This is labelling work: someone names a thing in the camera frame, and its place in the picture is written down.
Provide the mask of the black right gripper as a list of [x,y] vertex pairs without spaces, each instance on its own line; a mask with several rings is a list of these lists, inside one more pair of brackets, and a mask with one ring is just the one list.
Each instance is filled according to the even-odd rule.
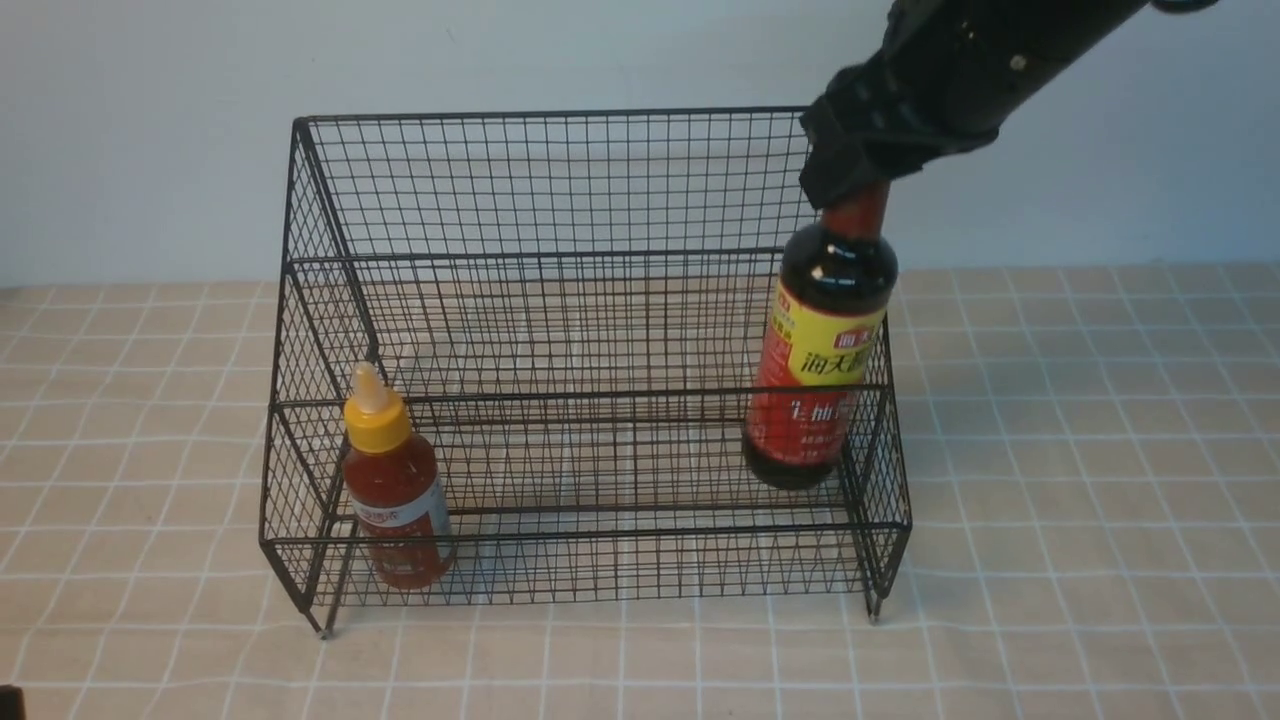
[[1027,100],[1139,1],[896,1],[879,49],[799,119],[799,183],[818,210],[992,143]]

